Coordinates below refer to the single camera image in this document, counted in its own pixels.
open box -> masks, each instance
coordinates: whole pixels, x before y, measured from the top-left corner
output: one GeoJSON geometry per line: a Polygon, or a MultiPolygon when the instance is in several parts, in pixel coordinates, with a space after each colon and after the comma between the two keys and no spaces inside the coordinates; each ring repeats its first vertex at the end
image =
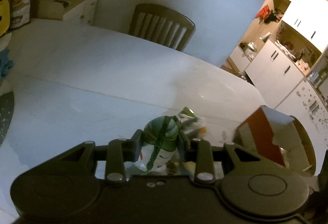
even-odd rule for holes
{"type": "Polygon", "coordinates": [[[237,128],[242,145],[300,174],[314,175],[315,154],[302,124],[293,116],[261,106],[237,128]]]}

chair backrest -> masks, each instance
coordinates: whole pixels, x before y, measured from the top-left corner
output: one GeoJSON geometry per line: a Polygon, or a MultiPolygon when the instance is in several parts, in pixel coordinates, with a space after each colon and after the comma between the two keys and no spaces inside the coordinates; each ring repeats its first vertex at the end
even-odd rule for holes
{"type": "Polygon", "coordinates": [[[186,16],[156,4],[139,4],[134,10],[129,35],[183,51],[195,24],[186,16]]]}

white table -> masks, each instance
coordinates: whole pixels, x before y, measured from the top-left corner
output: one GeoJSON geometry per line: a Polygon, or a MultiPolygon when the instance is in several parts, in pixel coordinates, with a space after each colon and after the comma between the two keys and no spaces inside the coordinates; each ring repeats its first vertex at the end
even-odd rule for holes
{"type": "Polygon", "coordinates": [[[33,20],[13,32],[9,48],[15,109],[0,148],[0,208],[12,215],[13,179],[83,141],[131,137],[187,106],[222,145],[265,104],[254,86],[218,67],[110,30],[33,20]]]}

blue cloth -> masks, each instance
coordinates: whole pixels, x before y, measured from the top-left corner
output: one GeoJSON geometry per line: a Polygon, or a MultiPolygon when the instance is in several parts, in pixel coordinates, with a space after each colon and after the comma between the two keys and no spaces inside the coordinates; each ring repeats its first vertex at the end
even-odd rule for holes
{"type": "Polygon", "coordinates": [[[14,62],[8,58],[9,49],[0,52],[0,80],[8,73],[8,70],[14,66],[14,62]]]}

kitchen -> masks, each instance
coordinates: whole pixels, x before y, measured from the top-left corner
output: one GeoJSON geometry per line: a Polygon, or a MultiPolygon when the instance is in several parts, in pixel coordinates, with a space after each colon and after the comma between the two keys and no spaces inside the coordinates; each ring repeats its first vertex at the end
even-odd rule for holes
{"type": "Polygon", "coordinates": [[[327,0],[265,0],[228,58],[270,108],[302,123],[319,168],[328,149],[327,8],[327,0]]]}

